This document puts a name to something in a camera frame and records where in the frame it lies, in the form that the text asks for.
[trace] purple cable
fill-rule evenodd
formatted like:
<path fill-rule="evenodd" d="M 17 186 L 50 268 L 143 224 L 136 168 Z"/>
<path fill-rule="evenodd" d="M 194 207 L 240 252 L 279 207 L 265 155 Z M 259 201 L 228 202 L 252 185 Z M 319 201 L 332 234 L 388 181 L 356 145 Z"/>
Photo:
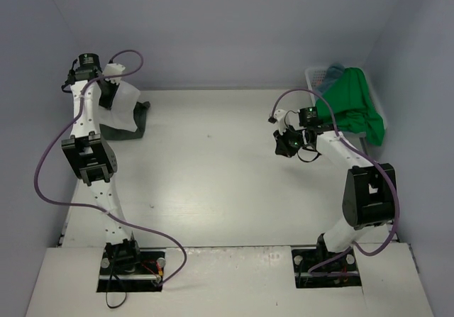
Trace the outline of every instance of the purple cable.
<path fill-rule="evenodd" d="M 329 103 L 322 97 L 322 95 L 320 94 L 317 94 L 315 91 L 312 91 L 312 90 L 309 90 L 309 89 L 305 89 L 305 88 L 298 88 L 298 89 L 291 89 L 291 90 L 287 90 L 286 92 L 284 92 L 281 96 L 279 96 L 279 98 L 276 100 L 276 103 L 275 105 L 273 106 L 272 108 L 272 112 L 271 112 L 271 117 L 274 116 L 275 114 L 275 111 L 276 111 L 276 108 L 277 108 L 277 105 L 278 103 L 281 101 L 282 97 L 284 97 L 285 95 L 291 93 L 291 92 L 294 92 L 294 91 L 304 91 L 304 92 L 309 92 L 310 94 L 313 94 L 314 96 L 318 97 L 320 100 L 322 100 L 326 107 L 328 108 L 329 110 L 329 113 L 331 115 L 331 120 L 333 121 L 333 127 L 334 127 L 334 133 L 336 134 L 336 136 L 340 136 L 339 135 L 339 129 L 338 129 L 338 125 L 336 123 L 336 117 L 334 116 L 334 112 L 333 112 L 333 109 L 331 108 L 331 106 L 329 105 Z M 392 198 L 394 200 L 394 223 L 393 223 L 393 226 L 389 232 L 389 235 L 387 236 L 387 238 L 385 239 L 385 241 L 374 251 L 372 252 L 367 252 L 365 251 L 357 242 L 354 242 L 354 246 L 356 246 L 358 248 L 358 250 L 363 254 L 363 255 L 366 255 L 368 257 L 373 257 L 374 255 L 378 255 L 380 252 L 382 252 L 392 241 L 392 238 L 394 237 L 394 235 L 396 234 L 397 232 L 397 227 L 399 225 L 399 219 L 400 219 L 400 204 L 399 204 L 399 198 L 397 197 L 397 190 L 396 190 L 396 187 L 394 187 L 394 184 L 392 183 L 392 180 L 389 178 L 388 174 L 386 174 L 386 172 L 383 170 L 383 168 L 378 164 L 378 162 L 376 162 L 374 159 L 372 159 L 369 155 L 366 155 L 365 153 L 363 152 L 360 152 L 359 150 L 357 150 L 356 148 L 352 147 L 350 145 L 350 143 L 348 143 L 347 141 L 345 141 L 343 138 L 339 137 L 339 140 L 342 142 L 342 144 L 344 144 L 344 146 L 346 146 L 348 149 L 350 149 L 352 152 L 358 154 L 359 156 L 363 157 L 364 159 L 366 159 L 367 161 L 369 161 L 370 163 L 372 163 L 374 165 L 375 168 L 377 168 L 378 172 L 383 176 L 383 179 L 385 180 L 385 182 L 387 183 L 388 187 L 389 187 L 389 190 L 391 191 L 391 194 L 392 194 Z M 348 250 L 345 250 L 344 252 L 340 253 L 339 255 L 336 255 L 335 257 L 329 259 L 329 260 L 326 260 L 325 262 L 321 262 L 320 264 L 317 264 L 313 267 L 311 267 L 309 269 L 309 274 L 311 274 L 312 271 L 314 271 L 315 269 L 318 269 L 319 267 L 322 267 L 324 265 L 327 265 L 333 261 L 336 261 L 337 259 L 341 258 L 342 256 L 346 255 L 348 253 Z"/>
<path fill-rule="evenodd" d="M 80 107 L 79 107 L 79 113 L 76 115 L 76 117 L 74 117 L 71 122 L 69 122 L 64 128 L 63 130 L 58 133 L 57 137 L 55 137 L 52 142 L 48 145 L 48 147 L 45 149 L 44 153 L 43 153 L 43 156 L 41 156 L 39 162 L 38 162 L 38 165 L 36 166 L 36 170 L 35 170 L 35 176 L 33 178 L 33 185 L 35 187 L 35 191 L 36 191 L 36 194 L 45 202 L 49 203 L 49 204 L 52 204 L 52 205 L 56 205 L 56 206 L 66 206 L 66 207 L 86 207 L 86 208 L 92 208 L 92 209 L 96 209 L 97 211 L 100 211 L 102 213 L 105 213 L 110 219 L 112 220 L 115 220 L 117 223 L 120 223 L 122 225 L 125 225 L 125 226 L 128 226 L 128 227 L 131 227 L 131 228 L 135 228 L 137 230 L 143 230 L 145 232 L 149 232 L 149 233 L 153 233 L 153 234 L 157 234 L 157 235 L 161 235 L 162 237 L 164 238 L 167 238 L 169 240 L 171 240 L 176 246 L 178 246 L 178 248 L 183 252 L 183 256 L 184 256 L 184 259 L 183 259 L 183 263 L 170 275 L 168 276 L 166 279 L 164 279 L 162 282 L 160 282 L 158 284 L 158 286 L 162 286 L 165 282 L 169 281 L 171 278 L 173 278 L 178 272 L 180 272 L 182 270 L 182 268 L 186 265 L 187 263 L 187 253 L 186 253 L 186 250 L 184 249 L 183 245 L 178 241 L 176 240 L 175 238 L 173 238 L 172 236 L 168 235 L 168 234 L 165 234 L 163 232 L 160 232 L 158 230 L 152 230 L 151 228 L 146 228 L 146 227 L 142 227 L 142 226 L 138 226 L 138 225 L 134 225 L 133 223 L 129 223 L 127 221 L 123 221 L 119 218 L 117 218 L 116 216 L 112 215 L 111 213 L 109 213 L 106 209 L 102 208 L 102 207 L 99 207 L 99 206 L 95 206 L 95 205 L 91 205 L 91 204 L 78 204 L 78 203 L 70 203 L 70 202 L 61 202 L 61 201 L 56 201 L 56 200 L 52 200 L 52 199 L 49 199 L 48 197 L 46 197 L 41 189 L 40 189 L 40 186 L 39 186 L 39 176 L 40 176 L 40 171 L 41 171 L 41 168 L 43 167 L 43 164 L 44 164 L 44 161 L 45 159 L 47 158 L 47 156 L 49 155 L 49 152 L 50 150 L 53 148 L 53 146 L 57 143 L 57 141 L 62 137 L 62 135 L 65 133 L 66 130 L 68 130 L 81 116 L 82 116 L 82 112 L 83 112 L 83 109 L 84 109 L 84 95 L 85 95 L 85 92 L 88 90 L 88 88 L 95 82 L 97 81 L 100 81 L 100 80 L 103 80 L 103 79 L 106 79 L 106 78 L 115 78 L 115 77 L 125 77 L 125 76 L 129 76 L 131 74 L 134 74 L 136 73 L 138 70 L 141 69 L 141 67 L 143 66 L 143 56 L 140 52 L 136 51 L 136 50 L 123 50 L 123 51 L 120 51 L 118 53 L 116 53 L 111 59 L 110 61 L 112 61 L 115 57 L 119 56 L 119 55 L 122 55 L 123 53 L 126 53 L 126 52 L 133 52 L 135 53 L 137 56 L 139 56 L 140 58 L 140 64 L 139 66 L 133 70 L 133 71 L 130 71 L 130 72 L 127 72 L 125 74 L 117 74 L 117 75 L 114 75 L 114 76 L 99 76 L 97 78 L 94 78 L 94 79 L 91 79 L 90 81 L 88 81 L 85 86 L 82 88 L 82 91 L 81 91 L 81 98 L 80 98 Z"/>

